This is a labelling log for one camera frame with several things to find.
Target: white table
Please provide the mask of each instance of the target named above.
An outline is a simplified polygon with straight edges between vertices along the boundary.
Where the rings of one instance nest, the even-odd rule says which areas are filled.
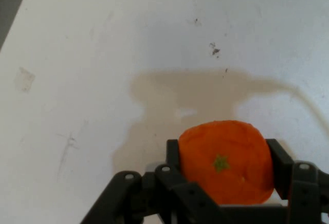
[[[115,172],[212,120],[329,172],[328,58],[329,0],[23,0],[0,52],[0,222],[79,223]]]

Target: pencil mark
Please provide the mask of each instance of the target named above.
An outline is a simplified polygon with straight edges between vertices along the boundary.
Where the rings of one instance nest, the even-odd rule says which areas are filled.
[[[261,6],[260,5],[256,5],[256,11],[257,11],[257,14],[260,18],[263,17],[262,15],[262,9],[261,9]]]
[[[65,137],[64,135],[62,134],[56,134],[57,136],[60,136],[60,137]],[[65,137],[67,140],[66,140],[66,145],[63,149],[63,153],[62,153],[62,156],[61,156],[61,160],[60,160],[60,165],[59,165],[59,168],[58,168],[58,172],[57,172],[57,180],[59,179],[60,175],[61,175],[61,172],[65,166],[65,163],[66,163],[66,159],[67,159],[67,155],[68,155],[68,151],[70,148],[75,148],[75,149],[79,149],[78,147],[76,147],[75,143],[76,140],[74,137],[72,137],[72,133],[70,133],[69,137]]]
[[[90,39],[93,40],[94,39],[94,34],[95,34],[95,28],[91,28],[90,31],[89,31],[89,36],[90,36]]]

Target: stain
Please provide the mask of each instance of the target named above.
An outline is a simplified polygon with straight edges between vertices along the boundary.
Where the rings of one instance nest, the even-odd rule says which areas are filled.
[[[29,93],[34,80],[35,80],[34,74],[30,73],[28,70],[24,69],[23,67],[20,67],[16,74],[14,84],[17,90],[24,93]]]
[[[66,145],[63,149],[63,152],[62,152],[62,156],[61,156],[61,160],[60,160],[60,165],[58,167],[58,172],[57,172],[57,179],[59,178],[59,176],[61,175],[61,172],[65,166],[65,163],[66,163],[66,159],[67,159],[67,155],[68,155],[68,151],[70,148],[75,148],[75,149],[79,149],[78,147],[76,147],[75,145],[75,138],[72,137],[72,133],[70,133],[69,137],[66,137],[62,134],[56,134],[57,136],[60,136],[62,138],[66,138]]]
[[[89,36],[90,36],[90,39],[93,40],[94,39],[94,34],[95,34],[95,28],[91,28],[90,31],[89,31]]]

